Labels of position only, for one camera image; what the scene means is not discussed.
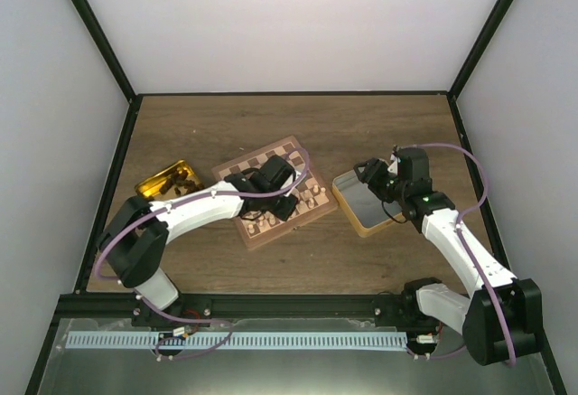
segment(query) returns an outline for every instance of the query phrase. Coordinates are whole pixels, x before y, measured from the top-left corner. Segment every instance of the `gray floor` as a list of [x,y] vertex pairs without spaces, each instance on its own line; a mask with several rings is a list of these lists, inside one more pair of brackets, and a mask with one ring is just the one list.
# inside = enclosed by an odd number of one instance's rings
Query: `gray floor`
[[[320,330],[323,322],[314,325],[314,330]],[[64,334],[62,327],[55,345],[64,339]],[[444,331],[443,339],[442,351],[450,351],[461,342],[450,331]],[[538,357],[523,358],[515,369],[508,369],[502,364],[480,367],[467,353],[447,361],[415,362],[406,353],[230,351],[158,363],[149,351],[55,349],[40,393],[542,395],[552,392]]]

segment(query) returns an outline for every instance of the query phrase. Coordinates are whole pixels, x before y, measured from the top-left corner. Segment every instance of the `gray wall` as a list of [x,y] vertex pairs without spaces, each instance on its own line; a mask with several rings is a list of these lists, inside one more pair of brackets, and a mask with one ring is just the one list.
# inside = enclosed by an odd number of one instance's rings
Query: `gray wall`
[[0,392],[71,292],[126,102],[69,0],[0,0]]
[[138,92],[448,89],[496,0],[89,0]]
[[578,393],[576,2],[516,0],[459,98],[508,258],[542,289],[570,393]]

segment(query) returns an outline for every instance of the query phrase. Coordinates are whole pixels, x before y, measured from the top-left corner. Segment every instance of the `black frame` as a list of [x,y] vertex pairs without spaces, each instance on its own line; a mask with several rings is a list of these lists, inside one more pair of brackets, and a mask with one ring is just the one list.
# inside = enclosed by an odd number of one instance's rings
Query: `black frame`
[[[183,94],[136,94],[125,75],[108,39],[102,30],[97,17],[90,8],[88,0],[71,0],[82,21],[102,54],[107,66],[115,77],[118,86],[123,91],[128,103],[125,123],[123,125],[117,149],[110,166],[105,188],[98,205],[97,216],[89,235],[89,241],[84,253],[79,275],[75,284],[74,294],[62,295],[51,320],[51,324],[42,345],[41,353],[34,367],[26,394],[37,393],[58,324],[62,318],[133,318],[133,311],[139,307],[135,296],[127,293],[89,293],[86,291],[90,272],[97,255],[96,240],[104,229],[108,211],[117,187],[126,151],[135,128],[141,103],[146,95],[445,95],[461,146],[471,151],[466,130],[461,121],[457,98],[466,85],[471,74],[499,24],[504,18],[514,0],[498,0],[489,14],[486,23],[473,44],[471,51],[463,63],[461,70],[449,92],[446,91],[371,91],[371,92],[240,92],[240,93],[183,93]],[[483,192],[483,185],[472,161],[466,158],[474,191],[478,197]],[[504,251],[498,228],[488,202],[481,207],[481,215],[489,236],[490,245],[496,259],[509,268],[508,258]],[[270,316],[286,317],[348,317],[359,319],[374,319],[376,325],[395,326],[399,330],[418,333],[431,329],[433,321],[404,319],[399,311],[404,305],[400,295],[185,295],[185,300],[208,304],[211,316],[217,318],[259,318]],[[555,363],[552,350],[545,338],[545,349],[542,352],[548,375],[557,394],[565,394],[566,390]]]

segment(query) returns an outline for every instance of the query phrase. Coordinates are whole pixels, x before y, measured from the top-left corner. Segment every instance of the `gold tray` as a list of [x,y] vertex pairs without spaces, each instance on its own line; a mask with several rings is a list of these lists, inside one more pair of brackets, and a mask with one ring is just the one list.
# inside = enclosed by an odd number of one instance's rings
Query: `gold tray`
[[150,200],[163,200],[163,199],[173,199],[177,197],[174,193],[167,192],[166,194],[161,194],[161,187],[167,182],[167,180],[173,176],[175,173],[187,172],[187,180],[194,181],[198,186],[203,186],[200,178],[192,170],[192,167],[187,164],[184,160],[179,160],[173,165],[163,169],[158,174],[147,178],[141,183],[135,186],[136,194],[145,198],[147,201]]

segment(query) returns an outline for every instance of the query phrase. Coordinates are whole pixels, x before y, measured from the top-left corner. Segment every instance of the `wooden table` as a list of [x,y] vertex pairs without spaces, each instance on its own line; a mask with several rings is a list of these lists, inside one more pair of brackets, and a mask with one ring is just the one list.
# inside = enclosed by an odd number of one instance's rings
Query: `wooden table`
[[[178,159],[211,185],[211,167],[290,135],[309,151],[329,186],[360,161],[388,157],[393,145],[459,144],[444,96],[145,97],[111,213],[135,194],[135,184]],[[474,204],[463,156],[440,148],[429,155],[434,188],[458,209]],[[466,221],[489,249],[481,216]],[[162,268],[188,293],[398,292],[420,277],[463,290],[411,223],[362,239],[341,210],[254,251],[245,248],[232,221],[217,221],[171,243]],[[122,287],[92,278],[88,290]]]

